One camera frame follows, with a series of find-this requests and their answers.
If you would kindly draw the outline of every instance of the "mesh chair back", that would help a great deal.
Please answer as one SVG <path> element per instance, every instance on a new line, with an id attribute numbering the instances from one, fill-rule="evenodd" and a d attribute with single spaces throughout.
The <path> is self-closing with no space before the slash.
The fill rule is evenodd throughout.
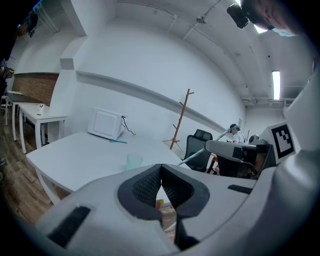
<path id="1" fill-rule="evenodd" d="M 205 147 L 206 141 L 207 140 L 196 137 L 194 135 L 189 135 L 186 139 L 186 152 L 185 152 L 184 159 L 187 159 L 194 153 L 203 149 Z M 200 155 L 186 162 L 185 164 L 189 166 L 192 170 L 195 170 L 198 172 L 205 172 L 207 169 L 210 155 L 211 155 L 210 152 L 204 151 Z"/>
<path id="2" fill-rule="evenodd" d="M 194 136 L 206 141 L 212 141 L 212 134 L 204 130 L 197 129 Z"/>

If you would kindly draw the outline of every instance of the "black rubber pad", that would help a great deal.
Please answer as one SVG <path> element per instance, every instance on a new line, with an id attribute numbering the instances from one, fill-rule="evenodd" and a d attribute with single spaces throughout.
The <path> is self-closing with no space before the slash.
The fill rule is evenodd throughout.
<path id="1" fill-rule="evenodd" d="M 245 186 L 238 186 L 238 185 L 230 185 L 228 186 L 228 189 L 234 190 L 237 192 L 245 193 L 245 194 L 250 194 L 252 191 L 252 188 L 245 187 Z"/>
<path id="2" fill-rule="evenodd" d="M 48 238 L 61 247 L 65 247 L 76 233 L 91 210 L 80 206 L 75 209 L 53 230 Z"/>

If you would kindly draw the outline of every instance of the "ceiling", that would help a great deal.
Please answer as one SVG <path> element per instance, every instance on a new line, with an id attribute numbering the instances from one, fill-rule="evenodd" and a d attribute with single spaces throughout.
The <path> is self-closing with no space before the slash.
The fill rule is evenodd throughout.
<path id="1" fill-rule="evenodd" d="M 117 0 L 118 18 L 168 30 L 181 40 L 218 0 Z M 246 107 L 282 108 L 294 99 L 312 74 L 313 50 L 302 36 L 285 37 L 273 31 L 258 34 L 252 24 L 239 29 L 227 14 L 235 0 L 222 0 L 186 42 L 203 52 L 229 79 Z M 51 17 L 63 9 L 58 0 L 43 6 Z M 272 71 L 281 75 L 280 100 L 273 100 Z"/>

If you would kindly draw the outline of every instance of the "black office chair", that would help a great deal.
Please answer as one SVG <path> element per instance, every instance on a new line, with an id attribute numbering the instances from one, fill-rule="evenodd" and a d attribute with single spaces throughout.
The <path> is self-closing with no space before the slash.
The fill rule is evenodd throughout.
<path id="1" fill-rule="evenodd" d="M 206 139 L 199 138 L 194 135 L 189 135 L 186 138 L 186 151 L 185 151 L 184 159 L 187 159 L 188 157 L 190 157 L 194 153 L 203 149 L 205 147 L 206 141 L 207 141 Z M 204 173 L 207 169 L 210 155 L 211 155 L 210 152 L 204 151 L 200 155 L 198 155 L 195 158 L 186 162 L 185 164 L 187 166 L 189 166 L 194 171 Z"/>
<path id="2" fill-rule="evenodd" d="M 197 129 L 194 136 L 206 140 L 206 141 L 212 141 L 212 134 L 210 132 L 207 132 L 205 130 Z"/>

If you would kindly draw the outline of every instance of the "clear plastic cup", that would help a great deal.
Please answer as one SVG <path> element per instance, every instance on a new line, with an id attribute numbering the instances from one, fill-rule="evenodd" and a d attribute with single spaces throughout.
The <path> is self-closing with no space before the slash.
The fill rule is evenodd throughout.
<path id="1" fill-rule="evenodd" d="M 126 156 L 125 171 L 141 167 L 144 158 L 139 154 L 129 153 Z"/>

